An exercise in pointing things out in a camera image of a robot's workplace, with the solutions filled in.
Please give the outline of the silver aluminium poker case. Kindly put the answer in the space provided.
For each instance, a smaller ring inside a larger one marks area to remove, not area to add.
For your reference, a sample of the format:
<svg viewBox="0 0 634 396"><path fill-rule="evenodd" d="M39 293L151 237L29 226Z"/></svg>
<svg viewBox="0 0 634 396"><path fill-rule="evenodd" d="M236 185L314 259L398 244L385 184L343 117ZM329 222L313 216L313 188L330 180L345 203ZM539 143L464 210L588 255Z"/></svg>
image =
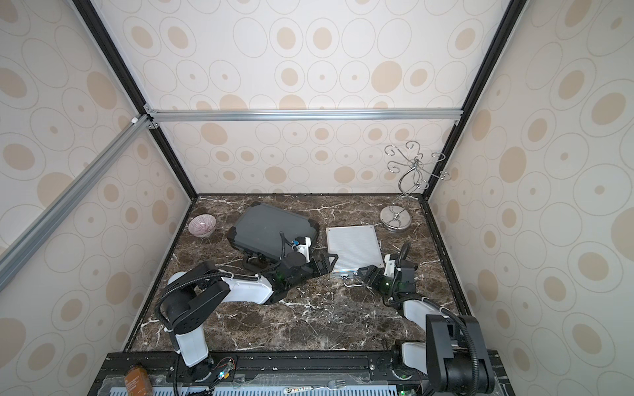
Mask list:
<svg viewBox="0 0 634 396"><path fill-rule="evenodd" d="M326 241L328 252L338 256L332 271L334 274L349 275L363 267L383 267L373 225L327 228Z"/></svg>

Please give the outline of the dark grey poker case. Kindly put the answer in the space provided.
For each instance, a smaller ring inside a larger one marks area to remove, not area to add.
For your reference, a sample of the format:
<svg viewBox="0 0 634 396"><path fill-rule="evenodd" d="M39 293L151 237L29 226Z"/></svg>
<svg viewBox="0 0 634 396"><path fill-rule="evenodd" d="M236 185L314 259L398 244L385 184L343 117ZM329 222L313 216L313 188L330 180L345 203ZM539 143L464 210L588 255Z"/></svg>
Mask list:
<svg viewBox="0 0 634 396"><path fill-rule="evenodd" d="M320 234L316 220L285 211L259 201L252 203L227 232L231 247L269 262L279 262L282 256L282 239L293 241L308 237L315 242Z"/></svg>

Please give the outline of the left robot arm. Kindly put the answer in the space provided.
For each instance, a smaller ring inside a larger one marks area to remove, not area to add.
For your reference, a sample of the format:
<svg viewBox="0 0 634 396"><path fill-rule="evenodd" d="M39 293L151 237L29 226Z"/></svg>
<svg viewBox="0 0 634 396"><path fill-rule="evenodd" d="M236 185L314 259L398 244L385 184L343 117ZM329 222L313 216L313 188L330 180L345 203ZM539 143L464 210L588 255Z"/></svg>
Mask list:
<svg viewBox="0 0 634 396"><path fill-rule="evenodd" d="M178 272L155 305L155 316L169 333L174 350L189 368L209 357L203 324L228 302L272 305L293 288L308 280L330 274L338 262L336 253L310 253L311 240L290 241L280 233L279 261L253 276L223 272L209 261L189 272Z"/></svg>

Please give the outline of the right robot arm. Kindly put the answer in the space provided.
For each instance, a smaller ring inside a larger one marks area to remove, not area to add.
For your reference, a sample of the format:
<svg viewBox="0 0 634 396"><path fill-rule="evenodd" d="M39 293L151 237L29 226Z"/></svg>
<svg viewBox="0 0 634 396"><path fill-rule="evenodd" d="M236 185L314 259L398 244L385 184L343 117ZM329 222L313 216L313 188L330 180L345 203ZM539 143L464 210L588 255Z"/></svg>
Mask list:
<svg viewBox="0 0 634 396"><path fill-rule="evenodd" d="M407 253L388 254L383 267L357 270L363 283L378 292L384 305L425 332L421 342L403 342L396 348L399 365L427 378L424 395L492 394L495 373L477 319L457 315L416 290L418 265Z"/></svg>

